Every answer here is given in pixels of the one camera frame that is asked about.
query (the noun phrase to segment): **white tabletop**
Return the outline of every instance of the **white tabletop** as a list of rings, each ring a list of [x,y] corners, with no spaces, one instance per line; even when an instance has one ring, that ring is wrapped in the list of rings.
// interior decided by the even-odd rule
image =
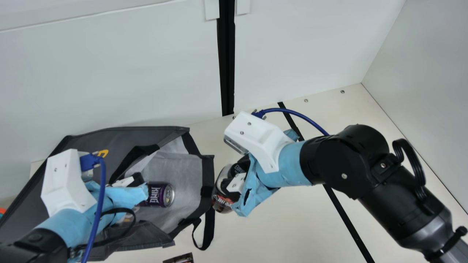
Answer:
[[[361,84],[284,103],[287,108],[316,121],[330,134],[340,132],[349,124],[359,123],[379,130],[390,145],[393,140],[403,137]],[[258,109],[272,107],[278,106],[273,104]],[[281,129],[290,129],[283,114],[267,116],[267,121]],[[200,152],[215,155],[215,176],[223,166],[241,157],[223,142],[223,131],[231,121],[232,116],[225,116],[189,125]],[[305,139],[321,135],[303,120],[294,117],[294,121]],[[454,227],[468,226],[468,215],[426,163],[422,161],[422,165],[427,187],[450,209]],[[399,247],[358,201],[340,192],[336,195],[375,262],[426,262],[422,254]],[[195,263],[365,262],[320,185],[282,188],[247,218],[238,217],[234,212],[217,213],[214,240],[206,251],[193,246],[191,232],[192,227],[182,231],[173,247],[116,252],[106,262],[161,263],[189,252],[193,252]],[[200,226],[196,232],[200,242],[202,236],[203,227]]]

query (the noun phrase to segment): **can lid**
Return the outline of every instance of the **can lid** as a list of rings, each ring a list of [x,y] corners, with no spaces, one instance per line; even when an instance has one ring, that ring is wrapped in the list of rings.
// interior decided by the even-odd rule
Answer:
[[[164,206],[170,206],[174,202],[175,192],[172,185],[167,185],[166,189],[164,190]]]

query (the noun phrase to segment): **black vertical rail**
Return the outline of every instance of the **black vertical rail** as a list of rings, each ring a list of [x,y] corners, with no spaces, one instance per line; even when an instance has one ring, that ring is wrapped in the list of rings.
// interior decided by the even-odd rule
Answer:
[[[219,0],[218,58],[223,116],[234,113],[234,0]]]

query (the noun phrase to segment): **yellow logo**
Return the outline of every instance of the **yellow logo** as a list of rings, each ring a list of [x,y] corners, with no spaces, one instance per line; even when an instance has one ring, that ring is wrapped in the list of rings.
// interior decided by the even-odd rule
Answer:
[[[107,154],[109,153],[109,150],[101,150],[97,153],[97,156],[101,156],[102,154],[102,157],[103,158],[106,158]]]

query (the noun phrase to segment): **purple can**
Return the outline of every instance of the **purple can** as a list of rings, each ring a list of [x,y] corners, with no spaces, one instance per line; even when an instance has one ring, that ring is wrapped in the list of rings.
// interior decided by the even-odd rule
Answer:
[[[148,199],[138,206],[168,207],[174,202],[174,188],[169,183],[148,183]]]

